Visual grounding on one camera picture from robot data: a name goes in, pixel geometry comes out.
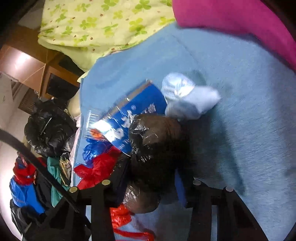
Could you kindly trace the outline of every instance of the pile of clothes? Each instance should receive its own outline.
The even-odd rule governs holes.
[[[75,121],[67,112],[66,102],[53,99],[35,104],[24,130],[30,148],[65,190],[71,186],[69,154],[76,129]],[[13,172],[9,185],[12,220],[26,238],[28,225],[40,225],[62,195],[20,153]]]

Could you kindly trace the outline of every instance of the blue blanket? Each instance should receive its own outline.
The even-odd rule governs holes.
[[[145,79],[160,88],[170,72],[222,96],[212,111],[186,124],[195,176],[212,187],[233,186],[268,239],[283,240],[296,221],[295,73],[251,37],[171,24],[140,45],[98,59],[81,85],[82,119],[89,108],[108,109]],[[81,138],[76,163],[84,163],[86,145]],[[190,217],[172,191],[157,210],[136,215],[124,229],[183,241]]]

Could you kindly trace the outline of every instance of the pink fabric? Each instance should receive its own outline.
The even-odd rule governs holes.
[[[260,0],[173,0],[181,27],[208,27],[232,34],[252,33],[296,70],[296,42]]]

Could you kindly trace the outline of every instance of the yellow green fabric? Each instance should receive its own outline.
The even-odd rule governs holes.
[[[172,0],[46,0],[38,42],[87,71],[174,20]]]

